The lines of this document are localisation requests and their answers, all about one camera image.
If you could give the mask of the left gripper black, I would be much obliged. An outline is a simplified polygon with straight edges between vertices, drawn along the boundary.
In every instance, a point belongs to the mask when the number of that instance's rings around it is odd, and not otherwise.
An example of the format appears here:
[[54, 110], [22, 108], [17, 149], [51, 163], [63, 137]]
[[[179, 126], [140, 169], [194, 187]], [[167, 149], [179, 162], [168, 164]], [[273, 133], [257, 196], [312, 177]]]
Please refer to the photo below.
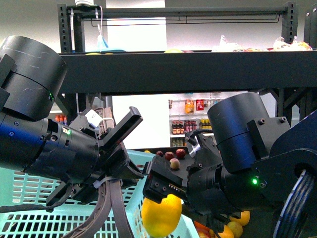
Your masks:
[[142, 122], [136, 107], [130, 106], [127, 115], [98, 140], [99, 156], [90, 176], [74, 186], [71, 199], [83, 204], [96, 201], [98, 188], [106, 179], [120, 179], [124, 187], [133, 186], [144, 176], [131, 161], [123, 140]]

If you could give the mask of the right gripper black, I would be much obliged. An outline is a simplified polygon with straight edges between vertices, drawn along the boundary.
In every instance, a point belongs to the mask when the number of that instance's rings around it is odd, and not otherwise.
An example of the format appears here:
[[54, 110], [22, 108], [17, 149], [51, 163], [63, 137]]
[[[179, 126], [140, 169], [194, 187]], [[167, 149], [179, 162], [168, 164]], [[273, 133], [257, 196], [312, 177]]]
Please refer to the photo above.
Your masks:
[[147, 162], [143, 195], [161, 204], [173, 194], [185, 202], [185, 213], [195, 218], [211, 216], [214, 222], [223, 220], [223, 192], [221, 190], [222, 159], [212, 138], [196, 136], [195, 148], [180, 160], [180, 167], [172, 169], [170, 161], [154, 156]]

